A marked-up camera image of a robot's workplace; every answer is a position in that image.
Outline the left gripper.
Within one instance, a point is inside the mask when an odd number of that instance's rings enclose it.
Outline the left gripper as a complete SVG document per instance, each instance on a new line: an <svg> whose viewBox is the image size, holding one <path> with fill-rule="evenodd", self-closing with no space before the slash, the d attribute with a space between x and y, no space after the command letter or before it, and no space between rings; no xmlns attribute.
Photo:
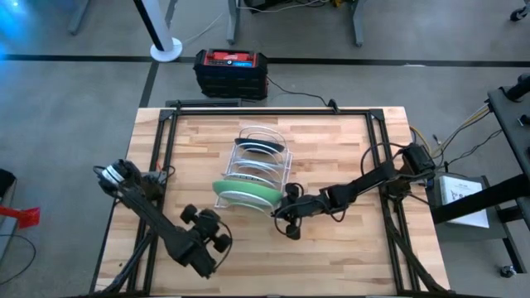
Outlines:
<svg viewBox="0 0 530 298"><path fill-rule="evenodd" d="M202 241L213 242L217 252L225 252L232 245L230 234L218 234L224 223L220 217L211 209L199 211L193 204L188 204L181 212L181 219L186 224L193 223L192 227Z"/></svg>

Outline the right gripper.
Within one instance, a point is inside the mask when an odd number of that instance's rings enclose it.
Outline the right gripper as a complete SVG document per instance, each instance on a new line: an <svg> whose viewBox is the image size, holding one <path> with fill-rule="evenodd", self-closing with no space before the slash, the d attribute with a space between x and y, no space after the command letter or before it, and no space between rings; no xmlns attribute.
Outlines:
<svg viewBox="0 0 530 298"><path fill-rule="evenodd" d="M301 238L301 224L305 217L323 214L327 210L327 195L325 190L319 190L318 195L306 195L299 183L285 185L287 196L271 213L272 218L285 219L288 222L286 236L292 240Z"/></svg>

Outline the large green plate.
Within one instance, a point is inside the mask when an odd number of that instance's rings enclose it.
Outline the large green plate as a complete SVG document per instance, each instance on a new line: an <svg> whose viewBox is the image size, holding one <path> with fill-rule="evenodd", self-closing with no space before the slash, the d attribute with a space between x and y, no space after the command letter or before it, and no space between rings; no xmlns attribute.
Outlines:
<svg viewBox="0 0 530 298"><path fill-rule="evenodd" d="M217 194L216 208L239 205L265 211L274 209L283 196L279 190L238 180L217 180L212 187Z"/></svg>

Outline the blue white striped plate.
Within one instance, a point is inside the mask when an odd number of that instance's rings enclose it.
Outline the blue white striped plate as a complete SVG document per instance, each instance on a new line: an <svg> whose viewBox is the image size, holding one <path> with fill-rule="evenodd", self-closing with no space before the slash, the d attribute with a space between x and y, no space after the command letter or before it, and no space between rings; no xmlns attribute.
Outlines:
<svg viewBox="0 0 530 298"><path fill-rule="evenodd" d="M234 161L234 164L237 164L237 165L246 165L246 166L257 166L257 167L262 167L262 168L271 168L271 169L280 169L282 167L284 167L283 164L273 164L273 163L268 163L268 162L265 162L265 161L255 161L255 160L249 160L249 159L238 159L236 161Z"/></svg>

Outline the black ribbed bar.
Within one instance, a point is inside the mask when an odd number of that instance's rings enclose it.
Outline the black ribbed bar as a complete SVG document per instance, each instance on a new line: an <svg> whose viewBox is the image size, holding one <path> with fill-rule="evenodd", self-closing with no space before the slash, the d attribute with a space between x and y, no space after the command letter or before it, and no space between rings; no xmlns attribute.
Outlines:
<svg viewBox="0 0 530 298"><path fill-rule="evenodd" d="M177 99L165 102L166 108L238 108L240 99Z"/></svg>

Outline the red black power station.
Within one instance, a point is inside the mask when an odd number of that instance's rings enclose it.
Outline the red black power station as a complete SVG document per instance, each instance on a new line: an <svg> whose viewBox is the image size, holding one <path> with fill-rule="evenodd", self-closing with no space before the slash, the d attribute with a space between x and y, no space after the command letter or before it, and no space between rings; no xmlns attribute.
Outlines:
<svg viewBox="0 0 530 298"><path fill-rule="evenodd" d="M207 97L262 100L267 97L267 63L259 52L209 49L197 53L193 70Z"/></svg>

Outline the white tower fan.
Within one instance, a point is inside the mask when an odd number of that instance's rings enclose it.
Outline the white tower fan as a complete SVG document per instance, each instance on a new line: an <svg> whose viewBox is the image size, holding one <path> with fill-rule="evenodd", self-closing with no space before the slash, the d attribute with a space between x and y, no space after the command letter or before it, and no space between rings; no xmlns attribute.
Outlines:
<svg viewBox="0 0 530 298"><path fill-rule="evenodd" d="M152 40L151 57L158 62L176 60L181 55L183 45L171 35L159 0L133 0L133 2Z"/></svg>

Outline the red plastic object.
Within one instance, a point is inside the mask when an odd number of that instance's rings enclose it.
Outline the red plastic object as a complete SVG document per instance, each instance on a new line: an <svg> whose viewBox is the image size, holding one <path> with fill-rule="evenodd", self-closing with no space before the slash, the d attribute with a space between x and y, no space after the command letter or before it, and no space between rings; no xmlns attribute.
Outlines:
<svg viewBox="0 0 530 298"><path fill-rule="evenodd" d="M0 205L0 215L15 218L18 221L19 228L30 228L40 223L41 209L36 207L19 210Z"/></svg>

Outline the wooden desk grey legs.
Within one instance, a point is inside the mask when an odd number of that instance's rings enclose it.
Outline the wooden desk grey legs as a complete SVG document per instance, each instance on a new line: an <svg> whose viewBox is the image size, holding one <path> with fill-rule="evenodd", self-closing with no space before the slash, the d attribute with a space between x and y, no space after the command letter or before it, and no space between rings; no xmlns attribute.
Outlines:
<svg viewBox="0 0 530 298"><path fill-rule="evenodd" d="M228 27L226 41L230 45L236 43L236 33L239 28L240 13L243 10L251 13L276 13L293 8L318 8L329 3L332 7L339 7L348 3L351 10L354 44L362 47L364 44L363 17L364 6L368 0L227 0Z"/></svg>

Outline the grey bin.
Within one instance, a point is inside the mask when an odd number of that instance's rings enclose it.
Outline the grey bin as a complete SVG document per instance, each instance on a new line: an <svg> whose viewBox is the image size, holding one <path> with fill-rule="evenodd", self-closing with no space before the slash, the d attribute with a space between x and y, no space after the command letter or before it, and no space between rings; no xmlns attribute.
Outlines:
<svg viewBox="0 0 530 298"><path fill-rule="evenodd" d="M11 208L12 199L17 186L16 176L0 168L0 207ZM10 242L17 220L0 214L0 262L5 255L7 245Z"/></svg>

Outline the black equipment stand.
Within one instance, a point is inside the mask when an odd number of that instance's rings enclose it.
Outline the black equipment stand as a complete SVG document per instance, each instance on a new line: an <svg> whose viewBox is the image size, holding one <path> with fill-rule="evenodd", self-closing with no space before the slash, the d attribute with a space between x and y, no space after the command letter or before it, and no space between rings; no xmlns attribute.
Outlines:
<svg viewBox="0 0 530 298"><path fill-rule="evenodd" d="M436 207L432 218L440 224L495 207L502 224L522 219L530 230L530 73L521 74L513 86L488 92L487 104L522 173L455 203Z"/></svg>

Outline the black aluminium table frame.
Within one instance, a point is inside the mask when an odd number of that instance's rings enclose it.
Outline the black aluminium table frame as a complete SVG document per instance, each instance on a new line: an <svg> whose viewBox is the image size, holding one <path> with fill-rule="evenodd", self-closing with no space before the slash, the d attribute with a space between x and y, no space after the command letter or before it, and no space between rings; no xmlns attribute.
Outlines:
<svg viewBox="0 0 530 298"><path fill-rule="evenodd" d="M172 144L163 212L173 222L187 204L210 208L213 181L229 161L234 139L243 127L278 130L294 155L292 181L314 193L345 183L373 169L367 154L374 142L411 141L404 108L183 108L175 126L159 128L157 108L137 112L127 158L141 170L161 165L153 160L156 137ZM220 211L234 235L234 246L211 278L172 261L162 245L140 261L136 295L176 296L395 296L426 285L412 272L397 245L388 243L383 197L361 195L342 221L320 215L308 218L297 241L282 236L271 219L249 208Z"/></svg>

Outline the grey metal base plate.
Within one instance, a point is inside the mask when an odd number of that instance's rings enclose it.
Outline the grey metal base plate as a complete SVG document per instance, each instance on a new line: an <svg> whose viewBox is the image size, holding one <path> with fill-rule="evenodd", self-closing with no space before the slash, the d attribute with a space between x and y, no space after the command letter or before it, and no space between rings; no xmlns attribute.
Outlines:
<svg viewBox="0 0 530 298"><path fill-rule="evenodd" d="M437 175L427 191L434 207L452 203L489 187L485 176L460 177L442 173ZM473 214L435 224L436 235L441 243L474 242L506 237L506 225L501 223L495 207L488 207Z"/></svg>

